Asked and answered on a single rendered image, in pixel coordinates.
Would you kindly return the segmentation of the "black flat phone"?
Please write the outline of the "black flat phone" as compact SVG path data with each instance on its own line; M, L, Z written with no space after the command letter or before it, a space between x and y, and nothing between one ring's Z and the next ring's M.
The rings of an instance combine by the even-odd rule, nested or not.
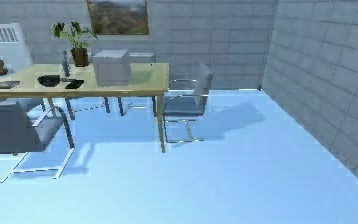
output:
M75 79L66 85L66 89L78 89L83 84L84 84L83 80Z

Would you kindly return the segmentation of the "green potted house plant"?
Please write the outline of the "green potted house plant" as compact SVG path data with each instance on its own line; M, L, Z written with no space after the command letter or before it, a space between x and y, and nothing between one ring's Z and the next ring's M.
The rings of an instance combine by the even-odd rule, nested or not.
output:
M97 35L87 27L82 27L79 22L72 21L69 28L64 22L56 22L52 25L51 33L55 38L66 39L72 44L70 49L76 67L89 65L88 38L97 38Z

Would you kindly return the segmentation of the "pale wooden table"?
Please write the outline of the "pale wooden table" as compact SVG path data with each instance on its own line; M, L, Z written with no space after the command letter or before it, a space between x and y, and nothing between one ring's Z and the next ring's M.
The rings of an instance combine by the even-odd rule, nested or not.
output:
M0 81L19 81L11 89L0 89L2 98L47 98L52 105L52 98L66 97L126 97L143 96L156 98L156 121L160 139L160 149L165 152L162 109L163 96L169 87L169 65L167 63L132 63L131 78L125 86L101 87L97 84L92 65L87 67L71 66L71 78L82 79L84 84L78 89L66 89L60 83L56 87L44 87L37 78L42 75L59 75L63 71L59 64L34 64Z

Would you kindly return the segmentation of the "black round object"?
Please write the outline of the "black round object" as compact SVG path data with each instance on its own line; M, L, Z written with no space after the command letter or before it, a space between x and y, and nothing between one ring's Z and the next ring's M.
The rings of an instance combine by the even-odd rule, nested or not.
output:
M44 87L56 87L60 83L59 75L43 75L37 78L38 82Z

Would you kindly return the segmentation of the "framed landscape picture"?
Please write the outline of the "framed landscape picture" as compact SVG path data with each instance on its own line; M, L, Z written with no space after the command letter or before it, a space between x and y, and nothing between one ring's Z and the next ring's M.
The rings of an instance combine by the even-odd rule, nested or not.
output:
M86 0L97 35L148 35L147 0Z

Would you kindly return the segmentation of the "grey tall bottle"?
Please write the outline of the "grey tall bottle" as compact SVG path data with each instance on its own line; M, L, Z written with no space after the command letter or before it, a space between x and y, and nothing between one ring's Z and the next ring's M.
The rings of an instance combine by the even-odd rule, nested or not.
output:
M69 60L68 60L68 54L67 51L64 50L62 52L62 61L61 61L62 67L63 67L63 71L65 74L65 77L69 77L70 76L70 67L69 67Z

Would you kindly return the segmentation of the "grey cantilever chair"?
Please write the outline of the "grey cantilever chair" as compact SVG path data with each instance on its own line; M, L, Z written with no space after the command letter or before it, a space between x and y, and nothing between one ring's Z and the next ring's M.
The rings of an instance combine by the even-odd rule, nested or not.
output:
M44 152L61 127L65 128L69 149L60 165L20 169L19 166L29 153ZM18 102L0 103L0 155L23 153L23 157L1 180L4 183L12 174L55 171L55 179L63 173L73 152L75 143L64 110L49 106L38 117L31 118Z
M175 96L163 97L163 128L164 137L167 143L187 143L203 141L203 138L196 138L192 135L189 123L195 122L196 117L204 115L207 98L211 89L214 73L210 68L203 64L198 64L198 76L193 83L194 91L190 94L179 94ZM187 139L169 139L167 133L167 123L183 122L186 127Z
M152 52L130 53L130 61L132 63L155 63L156 56ZM131 109L146 109L144 105L135 105L134 103L124 103L121 97L117 98L119 113L125 116Z

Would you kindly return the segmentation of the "grey box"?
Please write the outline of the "grey box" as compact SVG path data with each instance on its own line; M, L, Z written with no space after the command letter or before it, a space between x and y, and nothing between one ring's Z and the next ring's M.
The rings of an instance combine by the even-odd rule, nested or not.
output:
M101 87L126 86L131 78L127 50L102 50L92 57L97 84Z

